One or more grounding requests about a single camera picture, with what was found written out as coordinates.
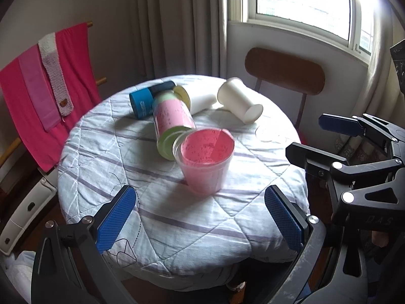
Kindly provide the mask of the green jar with pink label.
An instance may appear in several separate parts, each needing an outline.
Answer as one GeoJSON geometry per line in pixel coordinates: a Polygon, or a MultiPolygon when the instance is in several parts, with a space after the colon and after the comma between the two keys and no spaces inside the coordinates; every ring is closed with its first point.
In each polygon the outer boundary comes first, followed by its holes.
{"type": "Polygon", "coordinates": [[[158,153],[164,159],[173,161],[173,144],[183,132],[196,127],[194,119],[185,102],[172,90],[159,93],[152,107],[158,153]]]}

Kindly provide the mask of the white window frame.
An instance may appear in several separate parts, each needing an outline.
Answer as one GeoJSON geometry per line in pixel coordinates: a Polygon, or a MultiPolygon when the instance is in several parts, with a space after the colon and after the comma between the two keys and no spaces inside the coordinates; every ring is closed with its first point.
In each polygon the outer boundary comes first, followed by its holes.
{"type": "Polygon", "coordinates": [[[229,18],[301,34],[364,63],[371,59],[378,0],[229,0],[229,18]]]}

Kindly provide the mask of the clear cup with pink paper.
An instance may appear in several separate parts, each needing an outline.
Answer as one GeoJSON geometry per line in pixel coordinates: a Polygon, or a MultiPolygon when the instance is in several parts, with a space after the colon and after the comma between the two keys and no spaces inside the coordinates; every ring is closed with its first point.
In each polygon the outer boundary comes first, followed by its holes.
{"type": "Polygon", "coordinates": [[[172,153],[190,190],[210,196],[224,185],[234,149],[235,140],[228,130],[200,128],[180,135],[172,153]]]}

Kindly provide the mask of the white paper cup, base showing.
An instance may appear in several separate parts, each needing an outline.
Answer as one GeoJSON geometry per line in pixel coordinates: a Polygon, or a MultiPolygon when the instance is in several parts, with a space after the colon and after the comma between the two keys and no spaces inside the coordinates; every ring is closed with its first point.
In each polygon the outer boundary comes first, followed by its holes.
{"type": "Polygon", "coordinates": [[[239,78],[230,78],[218,89],[217,100],[244,124],[254,123],[264,107],[249,96],[250,89],[239,78]]]}

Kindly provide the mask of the striped quilted table cover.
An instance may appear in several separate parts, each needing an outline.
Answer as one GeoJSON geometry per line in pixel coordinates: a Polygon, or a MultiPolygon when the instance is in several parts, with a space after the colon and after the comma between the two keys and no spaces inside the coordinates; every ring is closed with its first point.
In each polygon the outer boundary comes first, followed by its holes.
{"type": "Polygon", "coordinates": [[[156,148],[151,118],[132,112],[130,90],[110,96],[87,112],[65,142],[58,165],[58,199],[68,223],[94,215],[124,185],[137,202],[104,257],[114,268],[159,287],[191,291],[220,286],[251,258],[284,263],[295,252],[281,236],[264,203],[276,185],[308,211],[305,173],[285,154],[299,140],[284,112],[265,96],[250,96],[264,111],[250,125],[220,105],[199,112],[199,127],[227,129],[235,151],[223,188],[200,197],[180,167],[156,148]]]}

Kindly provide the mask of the white plastic appliance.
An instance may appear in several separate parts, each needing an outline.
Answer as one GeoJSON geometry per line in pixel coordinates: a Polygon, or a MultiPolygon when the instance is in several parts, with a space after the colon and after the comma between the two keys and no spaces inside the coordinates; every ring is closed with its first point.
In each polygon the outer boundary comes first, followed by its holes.
{"type": "Polygon", "coordinates": [[[37,215],[57,194],[58,171],[35,169],[22,177],[1,203],[1,253],[9,256],[37,215]]]}

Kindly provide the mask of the white paper cup, open end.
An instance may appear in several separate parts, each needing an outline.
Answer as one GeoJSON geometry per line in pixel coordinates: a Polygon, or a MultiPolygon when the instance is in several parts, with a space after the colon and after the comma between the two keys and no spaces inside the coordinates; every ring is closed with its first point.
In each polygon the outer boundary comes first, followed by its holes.
{"type": "Polygon", "coordinates": [[[210,84],[182,84],[175,86],[174,92],[194,115],[218,102],[218,89],[219,86],[210,84]]]}

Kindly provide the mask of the beige curtain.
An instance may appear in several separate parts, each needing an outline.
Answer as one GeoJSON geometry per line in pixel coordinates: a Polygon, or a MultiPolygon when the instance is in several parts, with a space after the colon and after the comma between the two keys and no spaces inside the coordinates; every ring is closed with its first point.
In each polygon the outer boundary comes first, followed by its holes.
{"type": "Polygon", "coordinates": [[[227,72],[227,0],[128,0],[136,70],[144,80],[227,72]]]}

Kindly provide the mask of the pink cloth on rack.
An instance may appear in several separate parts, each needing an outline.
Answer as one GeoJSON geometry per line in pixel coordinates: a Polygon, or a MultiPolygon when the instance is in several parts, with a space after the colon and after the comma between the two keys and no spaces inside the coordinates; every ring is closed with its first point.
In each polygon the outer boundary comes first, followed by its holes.
{"type": "Polygon", "coordinates": [[[42,37],[1,70],[1,90],[22,143],[38,166],[50,171],[71,129],[101,101],[88,25],[42,37]]]}

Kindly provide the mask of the brown wooden chair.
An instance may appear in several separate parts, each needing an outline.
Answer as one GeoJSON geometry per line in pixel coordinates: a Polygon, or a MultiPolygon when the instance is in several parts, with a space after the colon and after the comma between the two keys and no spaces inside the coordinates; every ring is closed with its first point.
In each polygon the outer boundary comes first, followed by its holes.
{"type": "Polygon", "coordinates": [[[325,73],[319,64],[280,51],[254,47],[248,51],[244,66],[256,78],[257,92],[262,82],[268,82],[301,94],[296,128],[301,124],[307,96],[317,96],[325,86],[325,73]]]}

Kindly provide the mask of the blue cylindrical can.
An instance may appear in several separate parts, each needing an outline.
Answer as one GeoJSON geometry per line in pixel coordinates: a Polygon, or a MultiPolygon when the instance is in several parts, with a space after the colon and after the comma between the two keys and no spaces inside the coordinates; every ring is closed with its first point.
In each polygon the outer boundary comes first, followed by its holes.
{"type": "Polygon", "coordinates": [[[133,91],[129,94],[130,105],[137,119],[144,119],[152,115],[154,99],[163,91],[172,90],[175,82],[166,81],[149,86],[148,88],[133,91]]]}

